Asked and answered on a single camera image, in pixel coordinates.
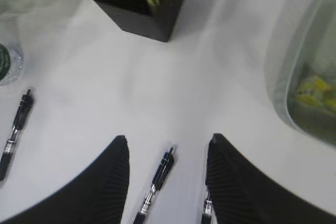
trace white table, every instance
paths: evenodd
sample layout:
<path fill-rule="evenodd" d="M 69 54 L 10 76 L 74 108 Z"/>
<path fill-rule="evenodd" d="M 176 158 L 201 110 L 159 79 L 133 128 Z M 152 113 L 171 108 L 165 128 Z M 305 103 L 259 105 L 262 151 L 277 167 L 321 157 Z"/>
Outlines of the white table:
<path fill-rule="evenodd" d="M 0 190 L 0 221 L 63 187 L 119 134 L 131 165 L 122 223 L 168 142 L 178 145 L 178 160 L 148 223 L 196 223 L 206 144 L 216 132 L 272 179 L 336 214 L 335 149 L 285 125 L 265 89 L 267 47 L 284 2 L 186 0 L 167 44 L 122 32 L 92 0 L 66 25 L 24 19 L 27 73 L 0 96 L 2 144 L 28 86 L 36 105 Z M 37 24 L 45 24 L 39 33 Z"/>

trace clear plastic bottle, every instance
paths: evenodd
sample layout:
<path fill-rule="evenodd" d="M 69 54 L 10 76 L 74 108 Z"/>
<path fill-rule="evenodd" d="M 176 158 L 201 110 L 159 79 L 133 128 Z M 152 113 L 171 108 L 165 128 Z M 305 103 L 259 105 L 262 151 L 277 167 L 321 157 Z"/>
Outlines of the clear plastic bottle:
<path fill-rule="evenodd" d="M 0 86 L 16 81 L 24 68 L 24 55 L 14 18 L 0 19 Z"/>

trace pen cup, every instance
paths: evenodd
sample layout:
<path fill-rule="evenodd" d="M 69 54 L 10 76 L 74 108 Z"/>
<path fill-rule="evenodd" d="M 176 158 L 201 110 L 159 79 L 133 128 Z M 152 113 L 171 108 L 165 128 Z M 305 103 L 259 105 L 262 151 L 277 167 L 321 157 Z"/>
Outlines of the pen cup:
<path fill-rule="evenodd" d="M 184 0 L 159 0 L 153 12 L 146 0 L 94 0 L 124 31 L 167 42 Z"/>

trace retractable pen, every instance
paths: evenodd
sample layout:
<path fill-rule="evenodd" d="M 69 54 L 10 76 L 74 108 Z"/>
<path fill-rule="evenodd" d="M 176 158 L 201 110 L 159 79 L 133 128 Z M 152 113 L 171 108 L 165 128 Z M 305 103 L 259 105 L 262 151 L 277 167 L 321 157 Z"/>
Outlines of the retractable pen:
<path fill-rule="evenodd" d="M 152 180 L 151 189 L 146 194 L 142 207 L 140 211 L 138 211 L 133 224 L 143 224 L 145 222 L 146 216 L 148 215 L 150 207 L 153 203 L 155 194 L 162 189 L 162 186 L 174 165 L 174 152 L 175 147 L 171 147 L 167 152 L 164 153 L 160 165 L 157 168 L 155 176 Z"/>
<path fill-rule="evenodd" d="M 26 94 L 22 96 L 19 108 L 16 112 L 15 119 L 13 121 L 13 129 L 10 138 L 7 140 L 4 152 L 0 161 L 0 182 L 2 182 L 8 172 L 9 165 L 11 163 L 13 154 L 15 152 L 16 144 L 20 135 L 20 132 L 24 128 L 28 114 L 33 107 L 34 99 L 29 89 Z"/>
<path fill-rule="evenodd" d="M 212 218 L 212 201 L 210 198 L 210 193 L 207 191 L 207 196 L 204 200 L 203 213 L 202 213 L 202 222 L 201 224 L 211 224 Z"/>

